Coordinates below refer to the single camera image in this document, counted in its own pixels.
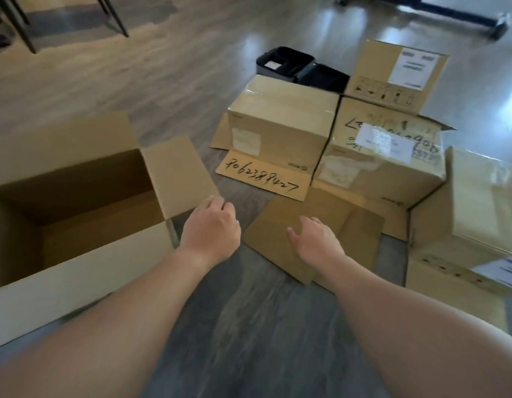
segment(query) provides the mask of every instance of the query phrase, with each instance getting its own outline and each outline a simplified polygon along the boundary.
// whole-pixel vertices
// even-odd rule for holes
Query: person's left hand
[[[204,200],[184,224],[181,249],[198,260],[207,271],[227,260],[241,243],[241,227],[232,203],[222,197]]]

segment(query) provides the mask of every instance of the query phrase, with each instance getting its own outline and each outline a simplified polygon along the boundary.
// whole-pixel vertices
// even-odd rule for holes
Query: person's right arm
[[[329,227],[300,218],[297,254],[330,282],[366,356],[398,397],[512,397],[512,337],[379,278],[345,255]]]

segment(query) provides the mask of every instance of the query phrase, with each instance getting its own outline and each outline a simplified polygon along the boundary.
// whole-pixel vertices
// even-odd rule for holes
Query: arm
[[[239,247],[231,203],[210,197],[184,225],[180,247],[0,370],[0,397],[137,396],[180,310]]]
[[[366,356],[400,397],[512,396],[512,337],[387,282],[345,255],[329,227],[300,218],[297,254],[330,282]]]

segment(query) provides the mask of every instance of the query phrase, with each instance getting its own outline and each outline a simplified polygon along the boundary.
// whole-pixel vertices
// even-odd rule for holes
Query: rolling stand
[[[472,14],[470,12],[459,11],[452,8],[442,7],[440,5],[430,4],[422,0],[380,0],[390,2],[396,5],[403,5],[411,7],[417,11],[431,12],[446,16],[452,19],[463,20],[471,22],[472,24],[483,25],[490,28],[489,36],[491,39],[500,39],[508,30],[510,26],[510,14],[502,12],[497,18],[489,18],[482,15]],[[339,5],[347,5],[350,0],[337,0]]]

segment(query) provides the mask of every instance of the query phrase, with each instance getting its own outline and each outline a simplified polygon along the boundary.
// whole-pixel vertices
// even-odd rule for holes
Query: hand
[[[335,234],[317,218],[300,217],[302,229],[300,235],[291,228],[287,228],[287,236],[296,254],[306,264],[321,270],[336,258],[345,257],[345,252]]]
[[[195,208],[184,224],[181,249],[203,265],[206,272],[228,259],[241,243],[241,227],[232,203],[210,196]]]

